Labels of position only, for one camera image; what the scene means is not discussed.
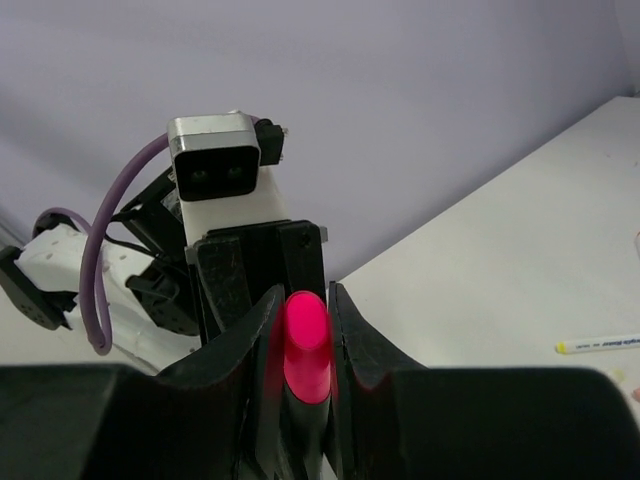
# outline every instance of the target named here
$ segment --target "black cable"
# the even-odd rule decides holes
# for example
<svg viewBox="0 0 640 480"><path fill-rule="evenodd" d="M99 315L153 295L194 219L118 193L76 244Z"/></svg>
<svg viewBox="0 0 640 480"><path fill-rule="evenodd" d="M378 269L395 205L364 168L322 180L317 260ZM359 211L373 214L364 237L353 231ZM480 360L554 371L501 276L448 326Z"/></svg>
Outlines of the black cable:
<svg viewBox="0 0 640 480"><path fill-rule="evenodd" d="M188 278L188 275L185 272L180 270L175 265L172 265L171 263L167 262L166 260L160 258L160 256L156 255L151 250L149 250L146 247L143 247L142 245L138 245L136 243L127 242L125 240L117 240L117 239L111 237L109 234L105 234L104 235L104 239L109 243L113 243L114 245L118 245L120 247L128 248L129 250L133 250L135 252L142 253L143 255L151 257L155 261L157 261L160 265L162 265L162 266L164 266L166 268L170 268L173 271L178 272L180 275Z"/></svg>
<svg viewBox="0 0 640 480"><path fill-rule="evenodd" d="M126 222L127 220L135 218L135 216L137 214L138 214L138 212L136 210L127 210L126 212L118 212L118 213L114 214L111 217L111 223L113 223L113 222L118 222L118 223Z"/></svg>
<svg viewBox="0 0 640 480"><path fill-rule="evenodd" d="M104 235L104 239L109 243L113 243L114 245L120 245L121 247L128 248L129 250L135 250L136 252L142 253L143 255L147 255L148 257L152 257L154 259L157 258L157 256L151 250L143 247L142 245L125 242L124 240L117 240L110 236L108 233Z"/></svg>

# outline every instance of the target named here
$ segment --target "pen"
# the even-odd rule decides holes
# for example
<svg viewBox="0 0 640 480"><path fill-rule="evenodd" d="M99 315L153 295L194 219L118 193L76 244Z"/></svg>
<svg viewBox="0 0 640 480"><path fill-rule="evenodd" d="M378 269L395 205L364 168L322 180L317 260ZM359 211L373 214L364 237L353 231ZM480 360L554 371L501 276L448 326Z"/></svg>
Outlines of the pen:
<svg viewBox="0 0 640 480"><path fill-rule="evenodd" d="M640 333L611 337L596 337L583 340L568 340L556 344L556 352L562 354L597 352L620 348L640 347Z"/></svg>
<svg viewBox="0 0 640 480"><path fill-rule="evenodd" d="M311 292L296 292L285 305L285 404L307 476L321 476L323 439L331 401L329 314Z"/></svg>

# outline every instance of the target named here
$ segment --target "white plastic part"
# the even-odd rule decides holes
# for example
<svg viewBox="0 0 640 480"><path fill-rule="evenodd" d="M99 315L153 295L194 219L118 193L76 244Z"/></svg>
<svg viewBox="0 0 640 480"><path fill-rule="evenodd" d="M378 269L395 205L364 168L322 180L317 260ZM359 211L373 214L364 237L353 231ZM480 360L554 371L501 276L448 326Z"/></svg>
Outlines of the white plastic part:
<svg viewBox="0 0 640 480"><path fill-rule="evenodd" d="M16 265L43 291L77 292L86 235L59 225L27 244ZM113 343L136 364L157 372L200 347L198 337L178 335L157 327L125 286L152 262L142 253L105 243L102 248L105 290L109 300ZM86 336L80 307L65 314L69 327Z"/></svg>
<svg viewBox="0 0 640 480"><path fill-rule="evenodd" d="M275 222L289 218L271 167L260 167L256 189L248 195L200 202L180 200L187 245L220 228Z"/></svg>

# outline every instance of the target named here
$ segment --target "camera lens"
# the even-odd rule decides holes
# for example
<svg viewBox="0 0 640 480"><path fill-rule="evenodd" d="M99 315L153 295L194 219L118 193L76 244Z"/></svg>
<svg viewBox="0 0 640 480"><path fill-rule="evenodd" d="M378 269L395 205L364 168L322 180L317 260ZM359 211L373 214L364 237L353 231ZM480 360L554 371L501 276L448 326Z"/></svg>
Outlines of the camera lens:
<svg viewBox="0 0 640 480"><path fill-rule="evenodd" d="M242 174L243 174L242 167L231 167L227 171L227 178L229 180L237 180L240 177L242 177Z"/></svg>
<svg viewBox="0 0 640 480"><path fill-rule="evenodd" d="M196 170L191 174L193 183L206 183L209 180L209 174L205 170Z"/></svg>

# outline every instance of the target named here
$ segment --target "white pen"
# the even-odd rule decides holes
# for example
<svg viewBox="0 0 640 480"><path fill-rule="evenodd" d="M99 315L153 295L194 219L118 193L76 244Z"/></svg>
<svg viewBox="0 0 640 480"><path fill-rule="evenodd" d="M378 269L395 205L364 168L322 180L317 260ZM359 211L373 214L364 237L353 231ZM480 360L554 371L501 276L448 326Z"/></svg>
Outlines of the white pen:
<svg viewBox="0 0 640 480"><path fill-rule="evenodd" d="M568 340L556 344L556 352L562 354L598 352L601 350L617 350L619 348L640 347L640 333L617 335L614 337L586 338L584 340Z"/></svg>

